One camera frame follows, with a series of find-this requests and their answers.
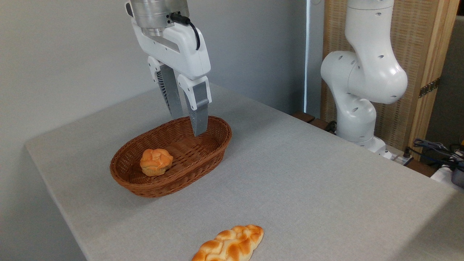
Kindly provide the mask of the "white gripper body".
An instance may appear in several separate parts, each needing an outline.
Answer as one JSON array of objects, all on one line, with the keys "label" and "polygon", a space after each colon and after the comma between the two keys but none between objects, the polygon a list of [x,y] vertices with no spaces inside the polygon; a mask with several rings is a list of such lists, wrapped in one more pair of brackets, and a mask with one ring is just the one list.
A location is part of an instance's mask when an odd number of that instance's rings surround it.
[{"label": "white gripper body", "polygon": [[198,30],[199,50],[194,30],[187,25],[174,23],[165,28],[163,36],[150,38],[143,34],[135,19],[131,20],[141,49],[149,56],[173,68],[190,80],[199,79],[211,70],[204,37]]}]

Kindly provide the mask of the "gripper finger with grey tip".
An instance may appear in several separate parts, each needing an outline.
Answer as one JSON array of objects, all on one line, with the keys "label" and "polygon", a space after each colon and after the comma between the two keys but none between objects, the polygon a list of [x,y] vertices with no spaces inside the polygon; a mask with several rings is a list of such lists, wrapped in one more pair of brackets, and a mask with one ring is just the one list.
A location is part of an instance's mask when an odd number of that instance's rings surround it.
[{"label": "gripper finger with grey tip", "polygon": [[193,133],[199,136],[208,126],[208,105],[212,102],[209,80],[207,76],[190,80],[179,74],[177,82],[184,92]]},{"label": "gripper finger with grey tip", "polygon": [[148,64],[153,81],[158,84],[172,118],[183,117],[183,109],[174,70],[152,56],[148,57]]}]

